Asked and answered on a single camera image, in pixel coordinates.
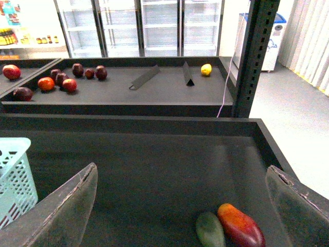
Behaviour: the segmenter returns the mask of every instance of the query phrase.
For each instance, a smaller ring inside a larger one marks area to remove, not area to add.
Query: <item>light blue basket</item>
[[[26,150],[27,138],[0,138],[0,229],[38,202]]]

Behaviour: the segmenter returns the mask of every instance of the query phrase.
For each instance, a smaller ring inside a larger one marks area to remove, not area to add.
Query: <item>gray floor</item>
[[[251,109],[302,183],[329,199],[329,97],[277,64],[263,72]]]

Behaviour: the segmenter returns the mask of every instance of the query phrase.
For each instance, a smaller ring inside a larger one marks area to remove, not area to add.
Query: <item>refrigerator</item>
[[[101,28],[108,57],[138,57],[134,0],[99,0]]]
[[[183,55],[218,55],[222,0],[185,0]]]
[[[216,56],[222,0],[54,0],[71,57]]]
[[[138,57],[134,0],[54,0],[71,57]]]
[[[216,56],[222,0],[141,0],[145,56]]]
[[[179,3],[177,0],[141,0],[146,57],[179,56]]]
[[[97,12],[93,0],[55,0],[57,12],[72,58],[100,58],[104,48],[97,31]]]

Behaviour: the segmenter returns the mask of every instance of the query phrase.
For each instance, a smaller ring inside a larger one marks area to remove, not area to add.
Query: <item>fruit display bin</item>
[[[29,78],[33,78],[36,74],[49,65],[57,63],[60,59],[26,59],[26,60],[1,60],[0,62],[0,98],[11,92],[13,87],[17,87]],[[2,68],[5,65],[13,64],[21,69],[21,77],[16,80],[9,80],[2,74]]]
[[[86,164],[98,166],[82,247],[201,247],[196,218],[223,203],[250,215],[267,247],[289,246],[265,174],[274,165],[296,175],[260,119],[1,114],[0,121],[1,136],[31,139],[40,199]]]
[[[185,81],[185,62],[194,86],[187,86]],[[82,64],[85,70],[104,65],[107,79],[75,78],[71,69],[74,63]],[[203,77],[200,72],[206,63],[213,67],[210,77]],[[138,90],[131,90],[132,82],[155,65],[160,72]],[[49,76],[55,68],[76,79],[75,93],[59,88],[43,93],[38,88],[38,80]],[[13,90],[1,101],[6,113],[215,117],[223,102],[223,68],[218,57],[63,59],[21,83],[20,86],[34,91],[32,101],[13,101]],[[226,90],[221,116],[230,117],[232,105],[233,99]]]

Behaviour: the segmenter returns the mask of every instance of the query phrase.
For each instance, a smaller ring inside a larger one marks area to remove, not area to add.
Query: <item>vertical blinds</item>
[[[329,1],[295,1],[279,62],[329,96]]]

